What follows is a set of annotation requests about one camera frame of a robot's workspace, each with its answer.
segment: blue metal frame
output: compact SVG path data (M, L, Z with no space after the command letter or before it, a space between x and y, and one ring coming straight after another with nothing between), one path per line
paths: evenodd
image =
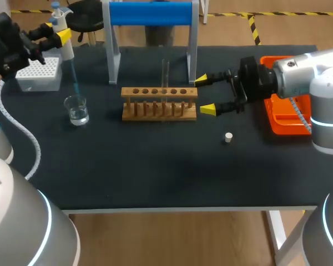
M110 2L111 25L191 25L191 2Z

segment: black table surface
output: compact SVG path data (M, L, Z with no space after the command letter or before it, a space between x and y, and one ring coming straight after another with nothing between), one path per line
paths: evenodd
M296 55L315 46L199 47L197 76L239 67L254 55ZM63 66L60 91L19 93L5 85L9 113L38 139L42 160L30 182L61 209L148 207L252 207L319 204L333 188L333 156L310 136L272 133L264 103L241 114L197 121L122 122L121 86L160 86L161 60L170 60L169 86L188 86L185 48L123 48L118 85L108 84L103 48L75 50L75 67L90 121L70 126L64 99L72 94ZM200 105L233 99L226 82L198 90ZM32 167L29 140L0 113L14 148L12 166ZM226 132L232 142L223 145Z

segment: wooden test tube rack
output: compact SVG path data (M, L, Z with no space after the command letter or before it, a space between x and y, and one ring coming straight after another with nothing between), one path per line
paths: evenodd
M122 87L121 97L126 99L122 113L125 121L196 120L197 88ZM154 101L137 102L137 98L153 98ZM180 102L167 103L168 98Z

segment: yellow black floor tape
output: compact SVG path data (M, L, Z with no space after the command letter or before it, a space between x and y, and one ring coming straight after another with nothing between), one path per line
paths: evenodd
M30 14L30 13L46 13L46 14L51 14L53 11L51 10L11 10L11 13L13 14Z
M52 10L11 10L11 13L52 13ZM232 12L209 13L208 17L233 17L233 16L333 16L333 12Z
M208 17L233 17L233 16L333 16L333 12L232 12L209 13Z
M256 29L256 26L255 26L254 16L248 15L248 22L249 22L249 26L251 29L251 33L253 35L255 45L261 45L258 30Z

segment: small white cap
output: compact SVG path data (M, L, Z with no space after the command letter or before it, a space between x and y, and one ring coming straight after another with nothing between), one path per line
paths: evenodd
M225 135L225 141L226 142L231 142L232 137L233 137L233 134L230 133L230 132L227 132L226 135Z

